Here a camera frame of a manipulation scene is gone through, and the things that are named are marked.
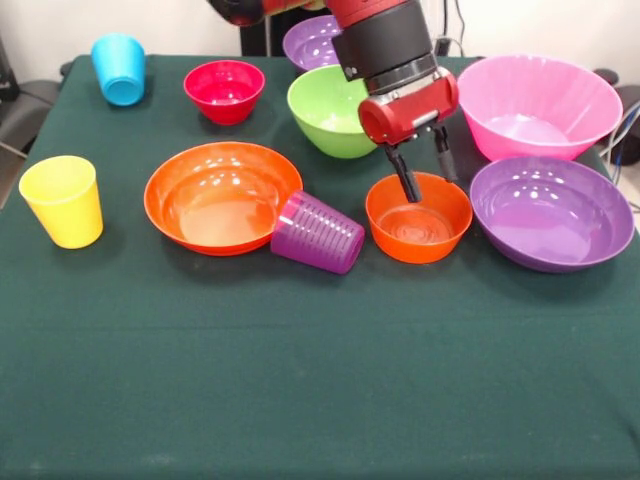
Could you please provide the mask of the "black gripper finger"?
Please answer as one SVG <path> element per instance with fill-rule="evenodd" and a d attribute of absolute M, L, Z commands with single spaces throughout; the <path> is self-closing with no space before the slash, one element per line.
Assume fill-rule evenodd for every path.
<path fill-rule="evenodd" d="M 432 131 L 441 173 L 447 182 L 455 182 L 458 180 L 458 176 L 455 168 L 455 161 L 449 147 L 446 128 L 444 126 L 433 127 Z"/>
<path fill-rule="evenodd" d="M 404 157 L 397 146 L 385 144 L 384 151 L 387 159 L 393 165 L 396 175 L 403 188 L 406 199 L 409 203 L 418 203 L 422 200 L 420 189 L 415 176 L 405 162 Z"/>

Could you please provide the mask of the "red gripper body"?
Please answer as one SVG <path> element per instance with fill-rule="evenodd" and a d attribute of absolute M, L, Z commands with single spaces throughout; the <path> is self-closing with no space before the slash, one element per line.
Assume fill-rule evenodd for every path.
<path fill-rule="evenodd" d="M 365 134 L 378 145 L 398 145 L 423 127 L 452 114 L 459 101 L 455 76 L 443 67 L 415 82 L 381 95 L 370 95 L 358 107 Z"/>

